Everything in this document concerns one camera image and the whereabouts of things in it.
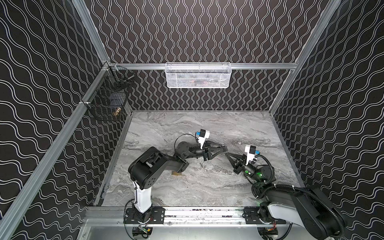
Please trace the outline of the brass padlock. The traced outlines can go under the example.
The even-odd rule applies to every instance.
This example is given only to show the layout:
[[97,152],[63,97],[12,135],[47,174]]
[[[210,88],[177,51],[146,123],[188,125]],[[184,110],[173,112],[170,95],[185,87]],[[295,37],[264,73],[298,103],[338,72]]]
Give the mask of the brass padlock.
[[179,173],[179,172],[172,171],[172,175],[173,176],[182,176],[183,174]]

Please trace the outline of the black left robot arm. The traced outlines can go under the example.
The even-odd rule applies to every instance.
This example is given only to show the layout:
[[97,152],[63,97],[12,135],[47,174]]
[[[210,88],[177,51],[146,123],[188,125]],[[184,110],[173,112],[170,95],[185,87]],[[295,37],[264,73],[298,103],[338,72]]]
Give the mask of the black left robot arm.
[[180,142],[172,156],[150,147],[129,166],[130,178],[135,189],[133,203],[135,210],[139,214],[144,214],[152,208],[152,186],[164,171],[182,173],[189,166],[188,159],[203,158],[204,161],[208,161],[227,151],[225,144],[212,141],[206,141],[203,145]]

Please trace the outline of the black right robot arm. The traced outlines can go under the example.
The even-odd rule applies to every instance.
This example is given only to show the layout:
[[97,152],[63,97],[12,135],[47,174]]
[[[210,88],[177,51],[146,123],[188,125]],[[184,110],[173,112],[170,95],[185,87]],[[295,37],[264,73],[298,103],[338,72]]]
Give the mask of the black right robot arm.
[[284,220],[301,226],[317,240],[328,237],[341,239],[346,232],[346,220],[318,187],[297,187],[276,184],[275,169],[263,155],[226,153],[236,174],[250,182],[253,196],[260,200],[258,217],[269,224]]

